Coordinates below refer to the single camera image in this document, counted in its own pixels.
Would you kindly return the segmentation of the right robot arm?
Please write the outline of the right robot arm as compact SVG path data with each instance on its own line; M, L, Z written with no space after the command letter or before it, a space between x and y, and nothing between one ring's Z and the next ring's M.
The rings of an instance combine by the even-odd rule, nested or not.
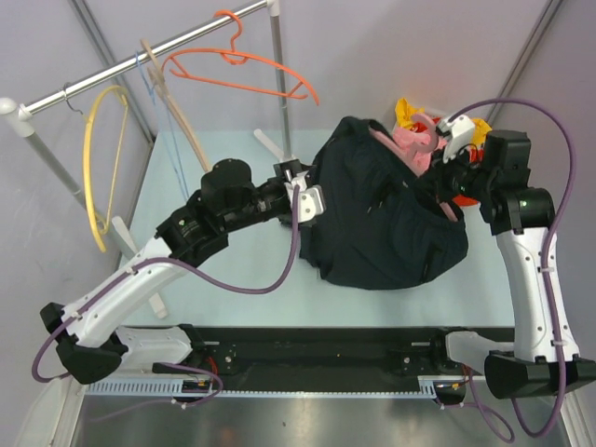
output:
M449 161L438 151L427 171L440 199L479 202L506 267L515 322L511 344L452 332L431 347L429 361L439 373L466 364L500 400L556 396L595 380L595 363L581 358L564 315L556 247L543 246L555 211L550 193L528 184L530 150L526 133L493 130L481 160L470 161L465 147Z

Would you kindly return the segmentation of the pink garment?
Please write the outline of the pink garment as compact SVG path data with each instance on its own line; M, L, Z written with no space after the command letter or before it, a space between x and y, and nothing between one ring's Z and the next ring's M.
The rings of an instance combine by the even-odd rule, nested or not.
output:
M415 133L397 127L393 131L393 140L397 146L393 152L416 175L421 176L427 169L420 167L414 160L417 153L431 154L436 150L439 137L433 133Z

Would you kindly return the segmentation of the dark navy shorts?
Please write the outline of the dark navy shorts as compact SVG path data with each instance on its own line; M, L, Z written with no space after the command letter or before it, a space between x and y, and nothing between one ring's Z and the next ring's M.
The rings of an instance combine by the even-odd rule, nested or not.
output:
M346 116L308 172L326 210L301 229L300 256L333 285L409 289L467 256L463 211L415 188L416 175L390 142L377 121Z

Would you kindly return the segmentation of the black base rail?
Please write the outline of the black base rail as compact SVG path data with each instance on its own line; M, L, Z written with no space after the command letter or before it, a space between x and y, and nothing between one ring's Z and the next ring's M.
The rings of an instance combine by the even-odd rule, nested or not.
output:
M181 364L216 373L227 391L412 391L420 376L463 371L446 356L446 328L184 329Z

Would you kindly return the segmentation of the yellow garment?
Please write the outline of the yellow garment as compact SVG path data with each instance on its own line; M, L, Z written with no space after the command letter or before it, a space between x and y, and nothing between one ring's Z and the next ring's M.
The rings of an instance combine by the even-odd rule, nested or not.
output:
M423 114L424 112L424 108L415 108L405 98L400 98L397 100L395 107L396 126L415 133L423 133L427 130L427 125L415 121L413 116ZM479 117L472 118L472 122L475 125L475 131L471 143L480 147L484 144L486 135L492 130L492 127L484 119Z

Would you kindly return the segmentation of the orange hanger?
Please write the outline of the orange hanger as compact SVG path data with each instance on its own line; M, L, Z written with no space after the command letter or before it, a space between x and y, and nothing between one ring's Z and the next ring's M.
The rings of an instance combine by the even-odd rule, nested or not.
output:
M316 106L320 105L318 93L301 74L294 71L287 65L262 57L257 54L240 51L237 49L237 40L244 31L243 22L239 15L229 9L220 9L213 15L214 19L230 19L237 27L237 30L230 36L228 47L190 47L170 53L161 64L161 71L168 71L175 77L192 80L199 83L211 84L218 87L234 88L249 92L255 92L263 95L275 96L286 100L304 101L311 99ZM242 84L238 82L229 82L218 78L209 78L199 76L188 71L182 64L181 57L188 55L206 55L213 54L220 57L225 63L232 67L240 67L248 64L256 64L260 67L268 67L280 75L289 75L295 80L294 86L287 91L273 90L271 88L260 88L251 84Z

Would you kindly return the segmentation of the red orange garment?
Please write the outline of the red orange garment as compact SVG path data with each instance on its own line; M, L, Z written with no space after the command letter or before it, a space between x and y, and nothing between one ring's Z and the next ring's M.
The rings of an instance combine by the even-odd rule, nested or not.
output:
M415 132L415 133L428 133L428 127L425 122L417 121L411 125L410 131ZM436 150L442 149L445 146L445 144L446 144L446 141L442 137L439 137L439 142L436 146ZM477 136L474 137L473 141L468 146L468 151L469 151L469 161L470 162L482 160L482 158L483 158L483 143L481 142L480 137L477 137ZM430 154L417 153L414 156L414 160L420 167L427 169L429 166ZM453 202L460 208L471 207L471 206L478 204L477 200L470 198L470 197L461 196L461 195L455 197L453 199Z

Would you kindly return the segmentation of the clothes rack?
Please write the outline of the clothes rack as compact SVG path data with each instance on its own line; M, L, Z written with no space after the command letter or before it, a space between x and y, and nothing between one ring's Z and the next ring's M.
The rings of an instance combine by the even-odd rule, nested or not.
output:
M105 240L107 238L112 239L121 253L127 258L131 257L136 250L123 220L115 216L111 210L98 210L94 201L91 180L91 144L96 116L108 95L115 95L123 107L123 116L125 118L133 117L142 132L148 133L150 131L142 115L141 108L130 93L129 86L124 78L124 74L130 70L136 69L140 72L153 105L164 106L169 125L180 128L201 168L204 171L210 171L212 165L205 150L193 131L189 119L169 91L165 77L165 73L169 69L168 66L170 64L174 66L171 73L176 77L210 83L220 87L225 84L223 80L208 79L191 74L181 64L179 58L189 54L213 54L222 58L225 63L235 67L248 62L257 62L274 69L276 86L273 89L242 84L235 84L234 87L239 90L278 98L282 142L275 144L260 129L254 131L254 136L278 160L289 161L293 158L288 102L290 100L302 101L306 99L316 101L318 94L301 74L286 66L283 61L280 6L277 1L252 1L235 10L220 10L206 23L154 46L146 40L142 40L140 51L122 61L114 59L88 4L84 1L73 1L71 6L78 14L83 27L87 30L91 43L98 50L105 64L104 69L74 83L67 83L59 90L28 104L18 103L10 98L3 98L1 100L1 116L14 132L28 143L37 156L53 172L53 175L66 187L76 202L86 211L90 232L100 251L106 250ZM237 47L237 40L243 33L242 18L260 10L266 11L269 16L273 44L273 56L270 59L243 52ZM81 115L85 122L82 147L83 180L78 182L38 135L32 124L32 118L56 104L68 103L73 97L99 85L105 85L105 90L97 95L89 112Z

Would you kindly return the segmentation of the pink hanger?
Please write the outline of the pink hanger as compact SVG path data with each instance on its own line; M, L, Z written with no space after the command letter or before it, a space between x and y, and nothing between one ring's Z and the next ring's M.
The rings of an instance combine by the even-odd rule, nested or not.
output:
M387 137L380 130L370 129L371 135L383 146L396 155L417 177L428 168L432 153L444 143L436 134L436 122L425 113L412 115L415 125L423 125L426 130L416 132L401 126L394 127L392 137Z

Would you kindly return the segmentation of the beige hanger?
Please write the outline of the beige hanger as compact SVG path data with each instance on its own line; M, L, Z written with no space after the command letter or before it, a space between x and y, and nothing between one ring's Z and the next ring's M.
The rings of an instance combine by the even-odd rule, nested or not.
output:
M151 49L148 41L144 38L140 40L142 49L145 51L145 54L149 58L148 61L148 74L153 86L156 88L157 96L160 100L166 105L168 111L171 113L173 118L175 119L176 123L182 130L184 136L186 137L187 141L190 143L191 148L193 149L196 158L198 159L201 168L205 172L210 172L212 169L212 165L209 162L209 159L199 142L198 137L196 136L192 126L190 125L186 115L183 113L182 108L180 105L175 101L169 89L166 85L165 76L163 75L160 66L158 64L158 60L154 51Z

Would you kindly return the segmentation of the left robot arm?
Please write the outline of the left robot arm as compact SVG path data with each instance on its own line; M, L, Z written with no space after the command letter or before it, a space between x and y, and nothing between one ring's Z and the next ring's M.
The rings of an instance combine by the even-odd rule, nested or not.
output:
M188 273L240 294L267 294L285 281L298 249L300 224L322 214L325 202L321 187L298 160L276 164L274 170L274 177L257 186L246 162L227 158L216 163L186 204L98 288L69 305L46 305L40 316L49 337L34 358L34 379L47 380L39 366L50 345L56 346L64 374L82 385L99 382L116 371L199 370L206 350L191 326L136 329L123 322ZM290 255L272 285L256 290L231 286L199 270L211 256L227 248L231 233L271 219L291 222Z

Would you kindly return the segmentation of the yellow hanger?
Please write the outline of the yellow hanger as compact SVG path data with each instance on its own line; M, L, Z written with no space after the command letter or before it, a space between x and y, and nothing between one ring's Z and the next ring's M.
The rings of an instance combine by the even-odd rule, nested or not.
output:
M92 144L95 124L103 102L109 94L115 95L123 108L123 115L118 134L118 141L115 149L115 160L113 165L112 177L110 182L107 209L105 213L98 211L94 197L94 187L92 179ZM88 225L94 242L100 252L106 253L107 247L104 238L111 229L111 218L114 210L115 187L118 178L120 158L124 143L127 123L129 118L129 93L128 90L120 85L105 88L94 100L89 114L86 118L85 131L82 146L82 173L83 173L83 198L88 216Z

